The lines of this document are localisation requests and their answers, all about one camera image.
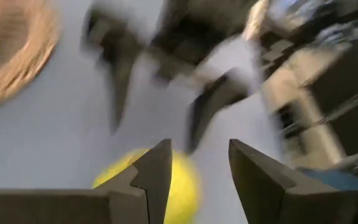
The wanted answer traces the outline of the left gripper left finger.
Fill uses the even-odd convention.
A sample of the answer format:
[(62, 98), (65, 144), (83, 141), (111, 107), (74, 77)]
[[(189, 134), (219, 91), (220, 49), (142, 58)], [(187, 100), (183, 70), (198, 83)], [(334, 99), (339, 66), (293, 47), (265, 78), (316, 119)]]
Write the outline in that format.
[(0, 224), (163, 224), (172, 164), (164, 139), (95, 189), (0, 189)]

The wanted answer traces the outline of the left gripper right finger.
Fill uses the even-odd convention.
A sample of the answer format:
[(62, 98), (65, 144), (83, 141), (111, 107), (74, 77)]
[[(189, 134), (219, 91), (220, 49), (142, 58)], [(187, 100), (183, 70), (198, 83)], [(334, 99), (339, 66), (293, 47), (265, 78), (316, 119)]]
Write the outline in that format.
[(229, 163), (249, 224), (358, 224), (358, 176), (292, 169), (238, 139)]

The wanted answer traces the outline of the light wooden side board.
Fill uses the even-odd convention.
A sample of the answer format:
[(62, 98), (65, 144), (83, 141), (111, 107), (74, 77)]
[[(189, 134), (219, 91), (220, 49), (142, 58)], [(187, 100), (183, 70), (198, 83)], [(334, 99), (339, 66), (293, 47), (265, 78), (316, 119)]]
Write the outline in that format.
[(343, 49), (306, 47), (297, 50), (263, 84), (268, 108), (282, 115), (285, 156), (295, 167), (327, 169), (345, 158), (328, 117), (310, 87), (341, 56)]

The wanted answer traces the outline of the woven wicker basket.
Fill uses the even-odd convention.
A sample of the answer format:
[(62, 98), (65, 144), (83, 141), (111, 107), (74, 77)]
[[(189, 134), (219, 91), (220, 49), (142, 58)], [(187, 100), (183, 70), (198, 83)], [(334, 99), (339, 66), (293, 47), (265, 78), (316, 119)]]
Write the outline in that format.
[(40, 73), (59, 38), (51, 0), (0, 0), (0, 105)]

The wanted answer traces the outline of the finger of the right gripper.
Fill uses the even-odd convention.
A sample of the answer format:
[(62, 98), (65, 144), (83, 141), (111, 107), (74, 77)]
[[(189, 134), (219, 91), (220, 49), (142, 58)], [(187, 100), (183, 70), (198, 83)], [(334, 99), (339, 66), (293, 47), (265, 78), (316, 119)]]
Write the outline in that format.
[(124, 119), (127, 94), (131, 82), (132, 68), (139, 55), (134, 46), (106, 44), (103, 59), (110, 66), (109, 84), (113, 93), (112, 131), (116, 132)]
[(201, 94), (191, 104), (185, 153), (192, 154), (196, 151), (216, 113), (246, 98), (247, 83), (241, 80), (241, 73), (238, 71), (227, 71), (204, 86)]

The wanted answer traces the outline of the green pear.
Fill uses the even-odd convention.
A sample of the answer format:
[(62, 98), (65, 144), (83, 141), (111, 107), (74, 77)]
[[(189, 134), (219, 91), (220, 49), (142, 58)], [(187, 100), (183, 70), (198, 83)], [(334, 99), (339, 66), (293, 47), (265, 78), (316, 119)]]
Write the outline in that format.
[[(147, 152), (136, 149), (110, 164), (94, 180), (96, 188), (122, 172)], [(194, 224), (201, 204), (201, 181), (193, 161), (178, 150), (173, 151), (172, 179), (164, 224)]]

